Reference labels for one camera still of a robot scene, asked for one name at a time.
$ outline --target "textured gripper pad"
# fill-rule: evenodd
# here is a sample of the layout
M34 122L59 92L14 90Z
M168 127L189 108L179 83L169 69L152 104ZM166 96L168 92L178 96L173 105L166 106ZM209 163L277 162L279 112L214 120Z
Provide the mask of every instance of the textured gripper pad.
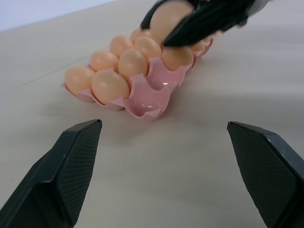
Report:
M261 135L233 124L228 130L246 188L267 227L274 228L300 183Z
M72 226L77 223L92 178L99 131L100 125L95 124L80 133L56 178L57 193Z

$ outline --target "robotic claw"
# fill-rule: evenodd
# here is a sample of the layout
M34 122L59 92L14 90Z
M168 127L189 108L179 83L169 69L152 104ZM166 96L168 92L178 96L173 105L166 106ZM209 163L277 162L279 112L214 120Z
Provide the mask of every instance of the robotic claw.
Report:
M149 29L154 12L170 0L160 0L144 17L140 28ZM270 0L186 0L195 10L186 16L163 41L166 47L192 46L217 31L244 26L250 16Z

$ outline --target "tabletop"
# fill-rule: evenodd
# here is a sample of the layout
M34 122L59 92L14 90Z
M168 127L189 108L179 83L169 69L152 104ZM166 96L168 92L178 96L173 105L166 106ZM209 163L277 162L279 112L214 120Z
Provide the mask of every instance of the tabletop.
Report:
M244 28L217 37L155 122L60 88L69 66L129 35L153 2L119 0L0 33L0 206L62 131L100 118L77 228L265 228L226 126L274 131L304 157L301 2L270 2Z

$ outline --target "pink egg tray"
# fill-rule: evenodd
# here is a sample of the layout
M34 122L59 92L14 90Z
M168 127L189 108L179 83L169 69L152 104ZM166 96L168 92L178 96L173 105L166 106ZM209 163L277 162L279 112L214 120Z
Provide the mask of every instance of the pink egg tray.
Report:
M147 76L140 74L130 78L131 92L127 99L120 97L103 105L96 99L92 89L80 92L77 98L85 102L96 102L113 111L125 109L136 119L154 121L166 110L171 94L181 86L185 76L209 51L213 41L214 38L210 38L210 43L206 44L204 52L193 52L193 65L181 66L174 71L169 70L159 57L150 59ZM69 91L65 83L61 87Z

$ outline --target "pink plastic tray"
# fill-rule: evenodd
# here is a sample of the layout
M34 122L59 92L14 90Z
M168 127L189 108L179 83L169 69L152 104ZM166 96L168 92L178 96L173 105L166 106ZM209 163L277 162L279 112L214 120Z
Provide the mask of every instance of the pink plastic tray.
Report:
M175 71L169 70L160 58L150 59L147 76L140 74L130 78L131 93L128 99L120 97L103 105L95 98L91 89L80 92L77 98L85 102L96 102L100 106L114 111L126 109L137 119L156 120L166 110L171 94L181 86L185 75L192 70L197 61L209 51L213 41L214 39L211 38L203 53L201 51L193 52L194 64L192 66L181 66ZM65 83L61 86L68 91Z

